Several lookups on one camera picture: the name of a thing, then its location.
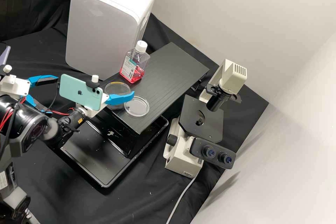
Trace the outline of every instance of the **smartphone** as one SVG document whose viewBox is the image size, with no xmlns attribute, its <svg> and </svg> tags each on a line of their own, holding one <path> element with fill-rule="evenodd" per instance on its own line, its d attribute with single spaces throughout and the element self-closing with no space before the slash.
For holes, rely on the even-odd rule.
<svg viewBox="0 0 336 224">
<path fill-rule="evenodd" d="M 92 89 L 84 81 L 62 74 L 59 93 L 64 98 L 98 111 L 102 104 L 101 100 L 104 92 L 100 87 Z"/>
</svg>

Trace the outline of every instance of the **flask label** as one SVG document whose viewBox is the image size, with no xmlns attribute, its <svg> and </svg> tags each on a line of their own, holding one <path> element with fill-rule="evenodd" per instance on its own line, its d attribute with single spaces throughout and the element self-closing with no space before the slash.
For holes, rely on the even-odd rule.
<svg viewBox="0 0 336 224">
<path fill-rule="evenodd" d="M 131 80 L 136 67 L 136 63 L 126 56 L 121 73 L 123 76 L 127 76 Z"/>
</svg>

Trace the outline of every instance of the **microscope stage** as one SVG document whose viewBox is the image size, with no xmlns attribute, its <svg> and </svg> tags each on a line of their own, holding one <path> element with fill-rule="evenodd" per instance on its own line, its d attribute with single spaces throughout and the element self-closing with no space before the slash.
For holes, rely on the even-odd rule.
<svg viewBox="0 0 336 224">
<path fill-rule="evenodd" d="M 223 119 L 223 110 L 212 112 L 207 109 L 206 103 L 189 95 L 184 96 L 178 123 L 187 134 L 218 143 L 223 139 Z"/>
</svg>

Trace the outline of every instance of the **black platform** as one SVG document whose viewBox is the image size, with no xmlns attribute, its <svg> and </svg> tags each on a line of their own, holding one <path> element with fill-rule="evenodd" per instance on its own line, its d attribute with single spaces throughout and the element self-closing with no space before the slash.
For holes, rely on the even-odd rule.
<svg viewBox="0 0 336 224">
<path fill-rule="evenodd" d="M 159 117 L 140 135 L 133 135 L 108 116 L 88 120 L 61 150 L 102 187 L 109 187 L 132 164 L 148 145 L 168 126 Z"/>
<path fill-rule="evenodd" d="M 177 45 L 169 43 L 150 55 L 146 73 L 139 82 L 130 84 L 116 74 L 105 83 L 125 82 L 136 95 L 147 99 L 149 113 L 143 117 L 133 117 L 125 110 L 114 112 L 119 120 L 140 134 L 208 71 Z"/>
</svg>

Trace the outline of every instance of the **microscope base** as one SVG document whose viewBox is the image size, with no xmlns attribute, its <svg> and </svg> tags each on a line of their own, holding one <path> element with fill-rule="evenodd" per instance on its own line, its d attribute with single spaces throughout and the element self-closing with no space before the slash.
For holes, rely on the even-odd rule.
<svg viewBox="0 0 336 224">
<path fill-rule="evenodd" d="M 194 137 L 187 135 L 179 125 L 179 118 L 171 122 L 169 134 L 177 136 L 174 146 L 166 143 L 163 157 L 165 168 L 183 176 L 193 178 L 203 166 L 203 160 L 190 154 L 189 149 Z"/>
</svg>

